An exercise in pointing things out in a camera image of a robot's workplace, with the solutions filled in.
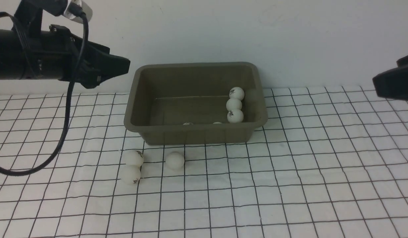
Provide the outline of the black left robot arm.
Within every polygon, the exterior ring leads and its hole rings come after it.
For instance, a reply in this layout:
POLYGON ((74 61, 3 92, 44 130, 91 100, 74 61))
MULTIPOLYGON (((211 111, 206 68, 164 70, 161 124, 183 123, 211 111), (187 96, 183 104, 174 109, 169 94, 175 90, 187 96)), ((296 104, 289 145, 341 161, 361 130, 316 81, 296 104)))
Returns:
MULTIPOLYGON (((71 81, 82 38, 64 26, 51 25, 33 39, 33 66, 26 59, 17 34, 0 29, 0 80, 57 79, 71 81)), ((108 79, 127 74, 130 60, 110 54, 110 48, 88 42, 75 79, 86 89, 94 89, 108 79)))

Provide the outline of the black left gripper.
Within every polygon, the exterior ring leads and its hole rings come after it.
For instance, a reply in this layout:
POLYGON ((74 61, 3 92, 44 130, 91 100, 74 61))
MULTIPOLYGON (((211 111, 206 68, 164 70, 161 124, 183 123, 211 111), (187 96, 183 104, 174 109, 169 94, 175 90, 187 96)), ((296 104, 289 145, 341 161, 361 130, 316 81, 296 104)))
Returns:
POLYGON ((39 70, 36 78, 74 81, 84 88, 93 89, 108 79, 129 72, 129 59, 109 55, 109 47, 88 42, 76 79, 73 80, 83 40, 66 27, 52 25, 51 28, 49 31, 41 31, 39 35, 39 45, 36 46, 39 70))

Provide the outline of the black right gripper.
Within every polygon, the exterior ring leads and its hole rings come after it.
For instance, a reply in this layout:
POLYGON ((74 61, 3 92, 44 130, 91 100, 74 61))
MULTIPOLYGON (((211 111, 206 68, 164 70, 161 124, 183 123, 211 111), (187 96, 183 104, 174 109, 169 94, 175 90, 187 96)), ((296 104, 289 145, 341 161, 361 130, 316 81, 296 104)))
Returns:
POLYGON ((396 62, 397 67, 373 77, 380 98, 408 101, 408 55, 396 62))

